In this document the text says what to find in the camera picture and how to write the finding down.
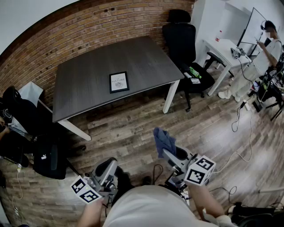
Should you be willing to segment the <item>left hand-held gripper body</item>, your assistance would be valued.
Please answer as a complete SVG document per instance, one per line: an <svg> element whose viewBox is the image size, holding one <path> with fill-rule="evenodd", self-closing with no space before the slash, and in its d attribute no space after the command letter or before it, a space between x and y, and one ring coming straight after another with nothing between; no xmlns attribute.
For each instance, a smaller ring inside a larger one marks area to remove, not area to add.
<svg viewBox="0 0 284 227"><path fill-rule="evenodd" d="M113 202L118 190L114 184L114 176L105 184L99 183L99 177L94 175L95 171L78 176L70 185L74 194L86 204L103 198L106 203Z"/></svg>

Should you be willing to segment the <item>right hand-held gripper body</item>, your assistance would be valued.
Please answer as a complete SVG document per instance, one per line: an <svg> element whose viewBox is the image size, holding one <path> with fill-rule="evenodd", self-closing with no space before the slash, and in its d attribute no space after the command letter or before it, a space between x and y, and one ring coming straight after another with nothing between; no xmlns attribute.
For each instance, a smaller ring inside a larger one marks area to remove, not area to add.
<svg viewBox="0 0 284 227"><path fill-rule="evenodd" d="M206 156L195 154L188 164L182 164L181 170L174 172L167 179L166 184L174 186L180 191L186 187L186 183L202 186L210 178L216 163Z"/></svg>

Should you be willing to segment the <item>blue wiping cloth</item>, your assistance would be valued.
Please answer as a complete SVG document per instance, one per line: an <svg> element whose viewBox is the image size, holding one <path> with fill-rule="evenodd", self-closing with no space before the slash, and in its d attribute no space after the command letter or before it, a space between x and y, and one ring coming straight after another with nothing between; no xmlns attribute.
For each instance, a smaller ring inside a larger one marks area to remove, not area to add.
<svg viewBox="0 0 284 227"><path fill-rule="evenodd" d="M163 149L168 150L171 154L176 155L176 139L162 128L155 127L153 130L154 140L158 152L158 158L163 158Z"/></svg>

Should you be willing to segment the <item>black framed nature picture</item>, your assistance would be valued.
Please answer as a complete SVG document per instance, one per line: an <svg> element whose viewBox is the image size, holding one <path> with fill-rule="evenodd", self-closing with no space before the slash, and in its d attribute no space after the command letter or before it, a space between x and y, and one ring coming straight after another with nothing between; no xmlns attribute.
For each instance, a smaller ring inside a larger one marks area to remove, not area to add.
<svg viewBox="0 0 284 227"><path fill-rule="evenodd" d="M129 90L127 72L109 74L110 93L117 93Z"/></svg>

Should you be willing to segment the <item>person's left forearm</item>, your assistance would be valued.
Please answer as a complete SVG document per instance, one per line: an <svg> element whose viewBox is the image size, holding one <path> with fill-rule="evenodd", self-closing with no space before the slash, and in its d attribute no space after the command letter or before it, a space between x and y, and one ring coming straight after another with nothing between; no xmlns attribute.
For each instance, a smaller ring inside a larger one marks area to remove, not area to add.
<svg viewBox="0 0 284 227"><path fill-rule="evenodd" d="M87 204L80 216L76 227L101 227L103 198Z"/></svg>

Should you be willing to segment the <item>person's right forearm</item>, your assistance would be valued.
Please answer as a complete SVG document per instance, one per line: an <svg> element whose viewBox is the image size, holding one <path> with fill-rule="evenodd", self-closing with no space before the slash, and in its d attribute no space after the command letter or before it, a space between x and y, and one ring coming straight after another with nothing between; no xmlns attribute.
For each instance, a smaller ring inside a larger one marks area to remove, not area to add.
<svg viewBox="0 0 284 227"><path fill-rule="evenodd" d="M196 210L200 215L201 219L205 221L203 209L206 210L206 213L217 218L225 214L221 204L212 196L206 186L198 186L191 183L186 183L190 195L192 196Z"/></svg>

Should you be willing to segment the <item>person's black trouser legs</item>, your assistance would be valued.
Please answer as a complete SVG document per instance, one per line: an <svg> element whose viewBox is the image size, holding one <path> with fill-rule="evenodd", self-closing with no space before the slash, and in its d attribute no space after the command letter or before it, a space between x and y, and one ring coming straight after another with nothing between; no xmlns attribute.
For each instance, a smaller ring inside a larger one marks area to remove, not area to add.
<svg viewBox="0 0 284 227"><path fill-rule="evenodd" d="M145 192L142 187L135 187L131 184L129 174L117 167L115 176L118 178L118 192L112 202L114 205L117 201L126 201L134 199L150 198L151 193Z"/></svg>

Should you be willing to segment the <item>person's white shirt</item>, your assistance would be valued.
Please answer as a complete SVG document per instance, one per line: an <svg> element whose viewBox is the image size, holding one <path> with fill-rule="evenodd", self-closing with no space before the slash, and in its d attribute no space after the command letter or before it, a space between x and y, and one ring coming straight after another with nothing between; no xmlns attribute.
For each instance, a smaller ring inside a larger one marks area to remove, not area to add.
<svg viewBox="0 0 284 227"><path fill-rule="evenodd" d="M103 227L237 227L227 215L213 217L203 210L199 220L176 193L157 185L135 187L111 208Z"/></svg>

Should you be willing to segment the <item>black backpack with white logo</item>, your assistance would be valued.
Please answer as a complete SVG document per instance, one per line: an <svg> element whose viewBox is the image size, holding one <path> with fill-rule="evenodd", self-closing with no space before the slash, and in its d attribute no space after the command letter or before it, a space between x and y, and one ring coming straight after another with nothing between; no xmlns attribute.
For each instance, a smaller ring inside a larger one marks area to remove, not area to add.
<svg viewBox="0 0 284 227"><path fill-rule="evenodd" d="M57 180L66 175L66 156L57 138L51 135L38 135L34 139L34 164L36 173Z"/></svg>

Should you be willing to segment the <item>green bottle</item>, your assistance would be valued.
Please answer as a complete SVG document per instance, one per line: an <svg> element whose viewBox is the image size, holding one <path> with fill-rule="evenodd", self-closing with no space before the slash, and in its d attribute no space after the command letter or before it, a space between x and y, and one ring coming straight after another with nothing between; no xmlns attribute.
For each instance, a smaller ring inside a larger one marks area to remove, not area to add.
<svg viewBox="0 0 284 227"><path fill-rule="evenodd" d="M202 78L201 75L200 75L200 73L197 72L197 71L196 71L195 69L193 69L192 67L189 67L189 74L190 74L190 76L191 76L192 78L198 78L198 79Z"/></svg>

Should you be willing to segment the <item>pale grey side table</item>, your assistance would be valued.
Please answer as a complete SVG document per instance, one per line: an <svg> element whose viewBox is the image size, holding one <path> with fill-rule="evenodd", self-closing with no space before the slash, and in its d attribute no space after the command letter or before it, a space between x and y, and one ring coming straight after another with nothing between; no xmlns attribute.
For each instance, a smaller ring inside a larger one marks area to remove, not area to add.
<svg viewBox="0 0 284 227"><path fill-rule="evenodd" d="M40 95L43 93L43 89L35 83L29 82L20 88L18 92L22 99L29 100L37 107L38 100Z"/></svg>

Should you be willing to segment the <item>black equipment pile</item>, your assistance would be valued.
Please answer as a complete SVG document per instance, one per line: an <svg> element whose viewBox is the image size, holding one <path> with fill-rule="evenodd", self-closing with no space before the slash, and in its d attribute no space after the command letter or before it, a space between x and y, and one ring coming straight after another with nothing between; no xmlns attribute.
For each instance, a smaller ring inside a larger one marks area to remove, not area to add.
<svg viewBox="0 0 284 227"><path fill-rule="evenodd" d="M269 98L275 98L276 102L267 106L266 109L278 106L279 109L271 118L271 121L276 119L284 111L284 66L279 71L273 69L267 73L260 84L257 92L257 100L262 108L264 103Z"/></svg>

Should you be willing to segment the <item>spare hand-held gripper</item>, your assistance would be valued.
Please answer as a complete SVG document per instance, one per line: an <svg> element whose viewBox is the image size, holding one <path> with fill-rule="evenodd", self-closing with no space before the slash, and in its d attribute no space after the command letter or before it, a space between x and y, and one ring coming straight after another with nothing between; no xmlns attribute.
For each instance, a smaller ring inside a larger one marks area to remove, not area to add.
<svg viewBox="0 0 284 227"><path fill-rule="evenodd" d="M232 55L233 59L238 59L241 56L245 56L246 53L242 48L236 47L235 49L231 48L231 55Z"/></svg>

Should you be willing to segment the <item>black high-back office chair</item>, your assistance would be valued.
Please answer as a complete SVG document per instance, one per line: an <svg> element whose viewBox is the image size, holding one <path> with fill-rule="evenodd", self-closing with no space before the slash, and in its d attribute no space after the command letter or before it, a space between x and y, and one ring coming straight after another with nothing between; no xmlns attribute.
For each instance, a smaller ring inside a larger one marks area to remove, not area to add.
<svg viewBox="0 0 284 227"><path fill-rule="evenodd" d="M191 17L187 11L181 9L171 9L167 24L162 26L162 33L169 50L169 57L179 70L184 75L181 80L181 88L185 93L185 98L188 104L186 112L191 110L191 103L189 94L200 94L204 97L204 91L210 88L215 80L207 72L207 69L213 62L222 63L222 60L212 52L207 52L210 56L207 64L203 67L195 62L196 48L195 36L196 28L190 24ZM200 73L200 84L193 84L190 80L192 78L189 74L189 67L192 67Z"/></svg>

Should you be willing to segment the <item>black framed whiteboard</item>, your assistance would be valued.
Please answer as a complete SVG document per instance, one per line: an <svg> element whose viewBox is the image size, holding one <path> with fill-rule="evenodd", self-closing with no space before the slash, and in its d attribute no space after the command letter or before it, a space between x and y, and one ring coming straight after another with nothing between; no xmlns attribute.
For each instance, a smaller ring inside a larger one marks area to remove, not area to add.
<svg viewBox="0 0 284 227"><path fill-rule="evenodd" d="M257 49L257 41L265 42L265 31L261 29L264 26L266 19L263 15L254 7L246 28L244 29L237 46L242 48L247 56L257 55L259 53Z"/></svg>

